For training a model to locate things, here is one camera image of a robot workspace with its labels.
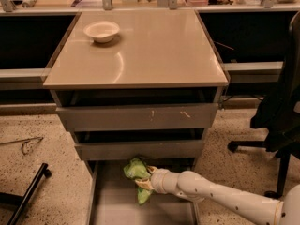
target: cabinet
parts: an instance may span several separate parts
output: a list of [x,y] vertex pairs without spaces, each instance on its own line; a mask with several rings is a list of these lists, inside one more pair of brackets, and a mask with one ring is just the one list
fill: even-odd
[[[119,37],[107,44],[86,37],[83,28],[99,20],[118,23]],[[152,224],[149,216],[176,224],[174,212],[180,219],[193,214],[190,202],[163,195],[152,201],[167,206],[164,213],[155,202],[139,209],[125,195],[135,187],[123,178],[122,166],[134,157],[181,165],[187,165],[181,158],[197,158],[227,83],[192,10],[82,13],[44,86],[93,174],[90,217],[95,219],[89,224],[118,224],[116,213],[127,222],[132,218],[125,216],[135,214],[139,224]]]

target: bottom drawer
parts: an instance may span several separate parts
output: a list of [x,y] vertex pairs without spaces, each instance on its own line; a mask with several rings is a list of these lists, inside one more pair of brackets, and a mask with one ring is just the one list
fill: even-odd
[[195,225],[195,207],[173,195],[152,194],[139,206],[137,187],[123,174],[125,161],[97,163],[87,224]]
[[196,158],[203,150],[203,128],[75,133],[81,160]]

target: beige countertop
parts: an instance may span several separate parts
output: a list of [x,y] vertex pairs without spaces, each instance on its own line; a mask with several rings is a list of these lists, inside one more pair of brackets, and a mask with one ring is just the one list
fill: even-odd
[[[83,33],[96,21],[120,25],[96,44]],[[59,54],[46,88],[224,86],[227,79],[193,10],[84,11]]]

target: chair backrest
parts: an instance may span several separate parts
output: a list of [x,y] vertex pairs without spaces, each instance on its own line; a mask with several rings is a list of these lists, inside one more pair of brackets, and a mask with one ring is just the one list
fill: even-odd
[[300,125],[300,115],[293,111],[297,100],[300,100],[300,12],[290,23],[289,49],[277,85],[260,103],[250,126],[284,130]]

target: chair wheel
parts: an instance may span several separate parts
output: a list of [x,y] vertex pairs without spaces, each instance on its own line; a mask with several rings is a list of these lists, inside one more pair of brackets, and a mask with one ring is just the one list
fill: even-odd
[[238,148],[238,143],[236,142],[229,142],[229,144],[227,145],[228,150],[230,150],[231,152],[235,152],[236,149]]
[[52,173],[49,169],[46,169],[45,172],[44,172],[44,175],[45,175],[46,178],[49,178],[49,177],[52,176]]
[[264,197],[271,198],[271,199],[278,199],[281,196],[279,196],[275,191],[265,191]]

